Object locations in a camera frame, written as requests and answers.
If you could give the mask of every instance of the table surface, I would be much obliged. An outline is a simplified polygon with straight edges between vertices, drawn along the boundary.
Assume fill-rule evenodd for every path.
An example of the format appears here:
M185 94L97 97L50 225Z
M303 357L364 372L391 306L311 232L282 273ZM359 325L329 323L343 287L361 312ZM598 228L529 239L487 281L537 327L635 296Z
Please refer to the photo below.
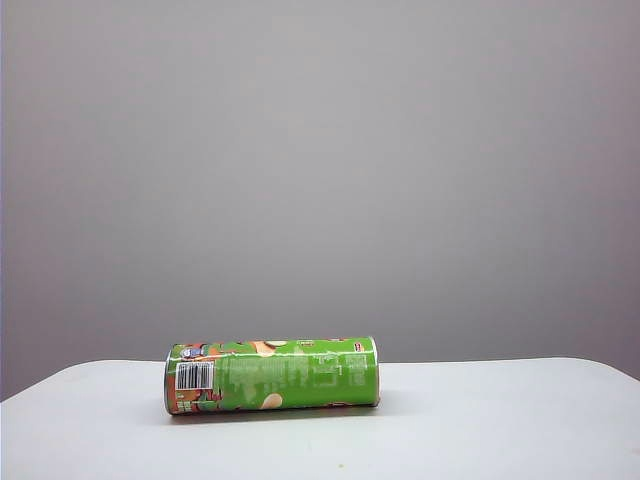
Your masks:
M640 382L601 363L382 364L377 408L189 417L163 368L85 363L5 400L2 477L640 479Z

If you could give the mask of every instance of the chip can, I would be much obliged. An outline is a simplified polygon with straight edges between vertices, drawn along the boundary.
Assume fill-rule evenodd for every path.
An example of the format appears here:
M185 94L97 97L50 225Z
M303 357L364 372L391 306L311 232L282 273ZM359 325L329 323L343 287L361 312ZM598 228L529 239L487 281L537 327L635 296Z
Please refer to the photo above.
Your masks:
M372 337L174 345L164 374L172 414L375 406Z

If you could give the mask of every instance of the barcode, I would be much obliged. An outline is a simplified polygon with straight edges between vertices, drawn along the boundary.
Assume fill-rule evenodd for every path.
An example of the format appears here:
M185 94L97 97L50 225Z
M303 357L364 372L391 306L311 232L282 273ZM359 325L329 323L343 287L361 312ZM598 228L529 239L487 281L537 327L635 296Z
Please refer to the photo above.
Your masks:
M180 362L176 390L213 389L213 362Z

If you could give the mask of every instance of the snack canister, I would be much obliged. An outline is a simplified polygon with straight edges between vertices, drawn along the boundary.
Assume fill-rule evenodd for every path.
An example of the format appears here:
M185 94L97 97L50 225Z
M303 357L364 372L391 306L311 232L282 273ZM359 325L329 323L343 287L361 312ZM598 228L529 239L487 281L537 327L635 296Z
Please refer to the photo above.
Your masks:
M164 374L172 414L378 404L372 337L174 345Z

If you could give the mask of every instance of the green chip can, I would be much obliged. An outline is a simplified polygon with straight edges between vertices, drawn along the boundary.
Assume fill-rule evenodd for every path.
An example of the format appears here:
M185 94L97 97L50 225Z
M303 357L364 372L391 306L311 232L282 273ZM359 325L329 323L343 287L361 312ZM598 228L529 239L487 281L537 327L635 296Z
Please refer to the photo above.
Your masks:
M172 414L375 406L372 337L174 345L164 375Z

